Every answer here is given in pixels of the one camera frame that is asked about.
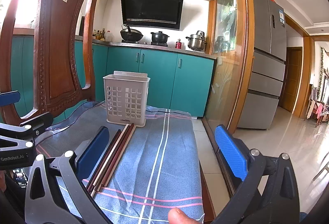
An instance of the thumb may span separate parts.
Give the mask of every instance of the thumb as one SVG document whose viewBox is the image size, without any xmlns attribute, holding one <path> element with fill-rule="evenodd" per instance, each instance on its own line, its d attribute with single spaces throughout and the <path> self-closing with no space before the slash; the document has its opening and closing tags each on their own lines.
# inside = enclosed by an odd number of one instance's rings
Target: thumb
<svg viewBox="0 0 329 224">
<path fill-rule="evenodd" d="M 193 218 L 189 218 L 183 211 L 173 208 L 168 213 L 169 224 L 200 224 Z"/>
</svg>

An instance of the black range hood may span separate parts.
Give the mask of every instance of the black range hood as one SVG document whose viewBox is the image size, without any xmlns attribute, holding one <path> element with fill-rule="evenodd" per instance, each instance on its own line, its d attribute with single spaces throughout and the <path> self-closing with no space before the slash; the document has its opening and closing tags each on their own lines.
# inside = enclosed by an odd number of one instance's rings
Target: black range hood
<svg viewBox="0 0 329 224">
<path fill-rule="evenodd" d="M 131 26 L 179 29 L 183 0 L 121 0 L 122 20 Z"/>
</svg>

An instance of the black pot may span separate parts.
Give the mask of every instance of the black pot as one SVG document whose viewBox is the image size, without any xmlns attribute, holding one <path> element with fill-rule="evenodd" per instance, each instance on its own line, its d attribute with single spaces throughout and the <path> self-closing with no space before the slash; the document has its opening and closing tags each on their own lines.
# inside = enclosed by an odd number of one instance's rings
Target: black pot
<svg viewBox="0 0 329 224">
<path fill-rule="evenodd" d="M 162 31 L 159 31 L 157 33 L 151 32 L 151 34 L 152 34 L 152 42 L 166 43 L 169 38 L 169 36 L 163 34 Z"/>
<path fill-rule="evenodd" d="M 140 41 L 143 37 L 143 34 L 136 30 L 136 29 L 131 29 L 128 25 L 122 25 L 125 26 L 126 28 L 122 29 L 120 31 L 121 37 L 125 41 Z"/>
</svg>

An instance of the hand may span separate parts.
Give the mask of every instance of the hand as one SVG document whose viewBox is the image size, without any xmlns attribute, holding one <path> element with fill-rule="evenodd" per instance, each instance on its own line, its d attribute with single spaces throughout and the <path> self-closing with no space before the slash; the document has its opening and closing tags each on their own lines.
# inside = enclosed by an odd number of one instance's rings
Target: hand
<svg viewBox="0 0 329 224">
<path fill-rule="evenodd" d="M 189 218 L 179 208 L 173 208 L 168 213 L 169 224 L 200 224 L 193 218 Z"/>
<path fill-rule="evenodd" d="M 4 192 L 6 190 L 6 178 L 5 178 L 5 172 L 0 171 L 0 190 Z"/>
</svg>

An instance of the countertop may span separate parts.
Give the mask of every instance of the countertop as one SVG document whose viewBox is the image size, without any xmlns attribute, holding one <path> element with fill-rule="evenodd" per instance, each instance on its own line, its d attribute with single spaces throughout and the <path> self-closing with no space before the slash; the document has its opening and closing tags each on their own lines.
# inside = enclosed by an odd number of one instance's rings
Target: countertop
<svg viewBox="0 0 329 224">
<path fill-rule="evenodd" d="M 14 28 L 14 36 L 33 36 L 34 35 L 34 29 L 32 28 Z M 83 41 L 82 36 L 75 35 L 76 41 Z M 94 44 L 99 44 L 102 46 L 122 46 L 122 47 L 131 47 L 131 48 L 140 48 L 140 49 L 153 49 L 153 50 L 160 50 L 160 51 L 167 51 L 167 52 L 176 52 L 181 54 L 188 54 L 188 55 L 194 55 L 199 57 L 204 57 L 212 60 L 216 60 L 217 57 L 214 55 L 206 54 L 204 52 L 198 52 L 198 51 L 188 51 L 183 49 L 176 49 L 172 47 L 163 47 L 163 46 L 157 46 L 157 45 L 149 45 L 149 44 L 138 44 L 138 43 L 121 43 L 121 42 L 108 42 L 108 41 L 99 41 L 93 39 Z"/>
</svg>

